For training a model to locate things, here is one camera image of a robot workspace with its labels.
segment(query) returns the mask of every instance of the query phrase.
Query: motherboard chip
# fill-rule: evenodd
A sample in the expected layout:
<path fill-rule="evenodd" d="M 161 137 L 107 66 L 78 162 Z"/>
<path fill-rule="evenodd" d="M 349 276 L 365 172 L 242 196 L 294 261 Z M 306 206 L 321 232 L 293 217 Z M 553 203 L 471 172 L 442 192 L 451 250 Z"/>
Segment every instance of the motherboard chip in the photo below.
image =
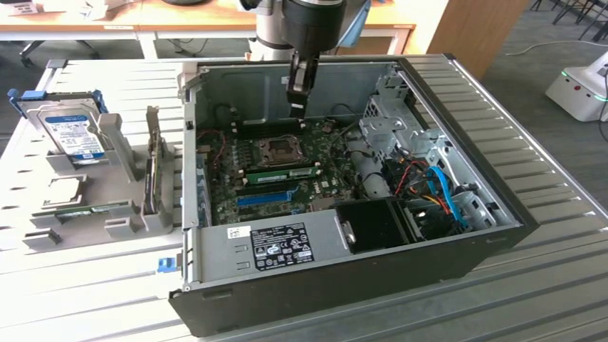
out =
<path fill-rule="evenodd" d="M 335 203 L 335 199 L 333 197 L 323 197 L 313 199 L 310 202 L 311 211 L 317 212 L 319 210 L 327 209 Z"/>

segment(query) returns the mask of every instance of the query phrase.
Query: blue tab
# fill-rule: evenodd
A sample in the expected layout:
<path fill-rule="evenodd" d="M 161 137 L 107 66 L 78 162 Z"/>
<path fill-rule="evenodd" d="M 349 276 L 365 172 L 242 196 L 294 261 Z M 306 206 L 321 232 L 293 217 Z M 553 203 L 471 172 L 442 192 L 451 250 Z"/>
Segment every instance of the blue tab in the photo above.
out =
<path fill-rule="evenodd" d="M 93 98 L 97 101 L 98 113 L 109 113 L 107 108 L 105 107 L 103 96 L 101 95 L 101 92 L 98 90 L 94 90 L 90 94 L 93 95 Z"/>
<path fill-rule="evenodd" d="M 25 116 L 25 113 L 23 113 L 21 107 L 18 107 L 18 102 L 17 102 L 18 90 L 10 89 L 6 93 L 6 95 L 7 95 L 7 103 L 10 103 L 11 107 L 17 110 L 18 114 L 26 119 L 27 117 Z"/>
<path fill-rule="evenodd" d="M 46 97 L 45 91 L 26 90 L 21 95 L 21 100 L 22 101 L 43 100 L 45 97 Z"/>
<path fill-rule="evenodd" d="M 159 258 L 158 259 L 158 273 L 169 273 L 177 270 L 175 258 Z"/>

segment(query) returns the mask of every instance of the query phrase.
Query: wooden desk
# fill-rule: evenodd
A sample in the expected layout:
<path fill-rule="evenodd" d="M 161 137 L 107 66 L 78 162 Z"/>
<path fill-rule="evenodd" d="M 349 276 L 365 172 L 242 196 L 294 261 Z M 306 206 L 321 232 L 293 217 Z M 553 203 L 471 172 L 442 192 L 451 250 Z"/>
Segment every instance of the wooden desk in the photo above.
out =
<path fill-rule="evenodd" d="M 155 59 L 157 39 L 254 37 L 255 16 L 238 12 L 233 2 L 171 6 L 142 0 L 114 9 L 106 21 L 83 21 L 66 13 L 0 16 L 0 41 L 137 39 L 145 59 Z M 526 0 L 373 0 L 362 38 L 338 54 L 453 53 L 479 78 L 525 4 Z"/>
<path fill-rule="evenodd" d="M 341 53 L 401 53 L 414 25 L 403 20 L 397 4 L 373 1 L 363 39 Z M 213 0 L 195 6 L 173 6 L 142 0 L 110 11 L 110 20 L 85 21 L 67 13 L 0 16 L 0 40 L 137 39 L 145 59 L 155 59 L 153 42 L 171 38 L 251 38 L 255 15 L 238 12 L 234 0 Z"/>
<path fill-rule="evenodd" d="M 355 53 L 398 54 L 414 25 L 395 10 L 398 0 L 371 2 L 367 20 Z M 251 38 L 255 36 L 255 15 L 238 12 L 234 0 L 214 0 L 209 4 L 185 6 L 178 11 L 161 0 L 145 0 L 141 9 L 139 33 L 145 39 L 173 38 Z M 143 50 L 146 58 L 154 51 Z"/>

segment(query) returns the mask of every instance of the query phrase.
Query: floor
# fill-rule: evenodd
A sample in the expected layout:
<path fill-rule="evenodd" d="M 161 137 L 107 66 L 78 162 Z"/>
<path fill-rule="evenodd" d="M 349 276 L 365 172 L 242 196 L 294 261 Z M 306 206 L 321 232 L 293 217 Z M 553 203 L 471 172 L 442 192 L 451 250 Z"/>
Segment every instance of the floor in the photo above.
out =
<path fill-rule="evenodd" d="M 503 55 L 535 43 L 577 39 L 582 26 L 574 25 L 573 14 L 567 14 L 555 26 L 550 25 L 557 14 L 557 9 L 550 11 L 551 5 L 542 1 L 538 11 L 523 12 L 482 84 L 602 206 L 608 207 L 608 182 L 602 177 L 608 170 L 608 142 L 599 136 L 598 125 L 575 121 L 543 96 L 561 69 L 587 65 L 606 49 L 579 43 L 557 44 L 535 48 L 522 56 Z M 197 39 L 183 46 L 198 51 L 202 44 L 203 40 Z M 90 45 L 101 52 L 101 58 L 142 58 L 138 44 L 131 41 L 91 41 Z M 0 94 L 6 94 L 9 88 L 31 89 L 47 59 L 87 59 L 87 52 L 74 41 L 49 41 L 30 55 L 35 67 L 23 68 L 18 61 L 19 49 L 14 43 L 0 42 Z M 243 39 L 210 39 L 198 56 L 241 56 L 245 50 Z M 157 52 L 161 58 L 181 56 L 167 41 L 157 42 Z M 17 121 L 18 116 L 7 101 L 0 101 L 0 152 L 6 143 L 2 133 L 14 128 Z"/>
<path fill-rule="evenodd" d="M 542 1 L 538 11 L 523 12 L 481 81 L 573 178 L 608 207 L 608 142 L 598 124 L 574 120 L 543 95 L 559 71 L 569 66 L 587 66 L 606 48 L 565 43 L 537 47 L 522 56 L 505 56 L 535 43 L 577 40 L 583 23 L 574 25 L 575 17 L 567 14 L 557 25 L 550 25 L 558 11 L 558 7 L 550 11 L 551 6 Z M 608 123 L 602 129 L 608 133 Z"/>

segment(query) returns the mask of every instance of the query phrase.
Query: cable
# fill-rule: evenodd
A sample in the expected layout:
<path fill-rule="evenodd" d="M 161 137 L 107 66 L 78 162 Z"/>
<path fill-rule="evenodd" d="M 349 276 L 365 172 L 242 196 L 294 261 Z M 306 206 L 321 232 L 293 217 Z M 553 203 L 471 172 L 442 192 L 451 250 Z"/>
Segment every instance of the cable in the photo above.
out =
<path fill-rule="evenodd" d="M 383 179 L 383 175 L 381 175 L 379 172 L 371 172 L 371 173 L 367 173 L 367 175 L 365 176 L 362 181 L 358 183 L 358 185 L 362 185 L 362 183 L 365 183 L 365 180 L 367 180 L 371 175 L 379 176 L 379 178 Z"/>
<path fill-rule="evenodd" d="M 447 206 L 445 205 L 445 202 L 442 201 L 442 199 L 439 197 L 437 197 L 437 201 L 438 201 L 438 204 L 439 204 L 441 208 L 443 208 L 445 214 L 449 215 L 450 212 L 449 212 Z"/>
<path fill-rule="evenodd" d="M 337 108 L 337 107 L 343 107 L 345 109 L 347 109 L 350 111 L 351 114 L 357 114 L 354 112 L 354 110 L 351 109 L 351 107 L 349 105 L 346 105 L 345 103 L 335 103 L 330 108 L 329 108 L 329 114 L 333 114 L 333 110 Z"/>
<path fill-rule="evenodd" d="M 205 49 L 207 41 L 209 41 L 209 39 L 206 38 L 205 42 L 202 43 L 202 46 L 199 47 L 199 50 L 191 54 L 191 57 L 195 57 L 195 55 L 202 52 L 202 50 Z"/>
<path fill-rule="evenodd" d="M 430 196 L 427 196 L 427 195 L 422 195 L 421 197 L 422 197 L 423 199 L 429 200 L 430 202 L 433 202 L 435 205 L 441 206 L 441 205 L 438 204 L 438 201 L 437 201 L 433 197 L 430 197 Z"/>
<path fill-rule="evenodd" d="M 445 202 L 447 203 L 447 207 L 451 211 L 455 221 L 459 222 L 459 224 L 462 224 L 463 227 L 467 226 L 467 223 L 462 218 L 459 210 L 457 209 L 455 204 L 451 201 L 451 195 L 449 193 L 449 186 L 447 186 L 447 179 L 445 178 L 443 172 L 441 171 L 441 169 L 437 166 L 430 166 L 427 168 L 427 171 L 433 172 L 438 177 L 438 182 L 441 183 L 441 189 L 443 191 Z"/>
<path fill-rule="evenodd" d="M 213 119 L 215 121 L 215 124 L 218 125 L 219 124 L 219 119 L 217 117 L 217 110 L 219 108 L 227 108 L 227 111 L 230 113 L 235 113 L 235 108 L 225 103 L 217 103 L 214 106 L 213 106 Z"/>
<path fill-rule="evenodd" d="M 213 162 L 211 162 L 213 167 L 215 167 L 217 160 L 219 159 L 219 156 L 223 153 L 223 148 L 226 148 L 226 137 L 225 137 L 223 133 L 219 132 L 218 130 L 203 130 L 198 133 L 195 138 L 199 139 L 206 133 L 215 133 L 221 137 L 221 148 L 219 148 L 219 151 L 218 151 L 215 157 L 213 158 Z"/>
<path fill-rule="evenodd" d="M 365 158 L 373 158 L 373 155 L 371 155 L 370 153 L 367 153 L 367 152 L 365 152 L 365 151 L 361 151 L 361 150 L 346 150 L 346 151 L 345 151 L 345 154 L 349 156 L 349 155 L 351 155 L 351 153 L 354 153 L 354 152 L 361 153 L 361 156 L 365 157 Z"/>
<path fill-rule="evenodd" d="M 603 98 L 603 104 L 601 105 L 599 119 L 597 120 L 597 129 L 599 129 L 601 138 L 603 138 L 603 140 L 608 143 L 606 134 L 603 133 L 603 130 L 601 129 L 601 115 L 603 114 L 603 110 L 606 109 L 606 101 L 608 101 L 608 69 L 606 69 L 606 72 L 603 73 L 603 89 L 606 91 L 606 97 Z"/>
<path fill-rule="evenodd" d="M 205 42 L 202 43 L 202 46 L 199 47 L 199 50 L 198 50 L 197 52 L 194 52 L 194 53 L 190 54 L 191 57 L 195 57 L 195 55 L 197 55 L 199 52 L 202 52 L 202 50 L 205 49 L 205 45 L 206 45 L 206 42 L 207 42 L 207 41 L 209 41 L 209 39 L 206 38 L 206 39 L 205 39 Z M 171 40 L 169 40 L 169 43 L 171 43 L 177 48 L 181 48 L 181 46 L 178 46 L 177 44 L 174 44 L 174 42 L 173 42 Z"/>
<path fill-rule="evenodd" d="M 358 121 L 354 121 L 350 125 L 345 126 L 343 130 L 341 130 L 339 134 L 333 138 L 331 142 L 329 143 L 329 148 L 331 148 L 333 144 L 338 140 L 338 138 L 354 127 Z"/>
<path fill-rule="evenodd" d="M 561 43 L 585 43 L 585 44 L 590 44 L 590 45 L 594 45 L 594 46 L 608 47 L 608 45 L 593 43 L 590 41 L 549 41 L 546 43 L 533 44 L 529 48 L 526 48 L 525 50 L 522 50 L 519 52 L 506 53 L 505 56 L 519 56 L 519 55 L 525 54 L 529 50 L 531 50 L 533 48 L 535 48 L 538 46 L 550 45 L 550 44 L 561 44 Z"/>
<path fill-rule="evenodd" d="M 402 182 L 405 181 L 405 178 L 407 177 L 409 168 L 411 167 L 411 165 L 415 165 L 415 164 L 426 165 L 426 162 L 422 162 L 421 160 L 413 160 L 413 161 L 409 162 L 409 165 L 405 168 L 405 172 L 403 172 L 403 174 L 401 176 L 401 180 L 398 181 L 398 185 L 397 185 L 397 189 L 394 191 L 394 195 L 397 195 L 398 192 L 401 191 Z"/>

